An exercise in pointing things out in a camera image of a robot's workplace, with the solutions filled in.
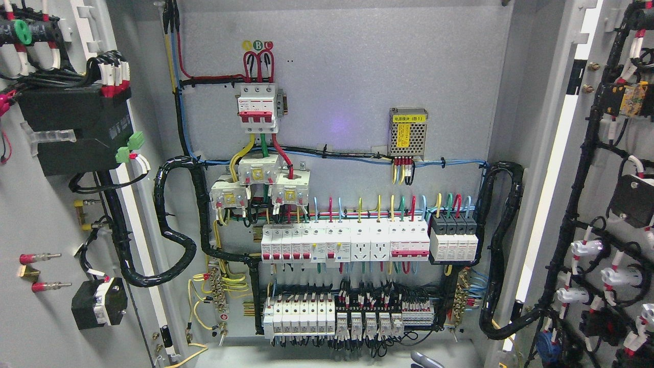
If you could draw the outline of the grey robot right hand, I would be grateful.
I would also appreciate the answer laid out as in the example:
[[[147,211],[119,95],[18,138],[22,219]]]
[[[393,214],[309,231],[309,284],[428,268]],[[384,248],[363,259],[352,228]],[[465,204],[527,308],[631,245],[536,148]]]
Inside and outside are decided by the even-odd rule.
[[[444,368],[444,364],[440,363],[434,358],[430,358],[429,356],[420,353],[416,350],[413,350],[410,354],[410,357],[413,361],[413,365],[421,366],[421,367],[431,367],[431,368]]]

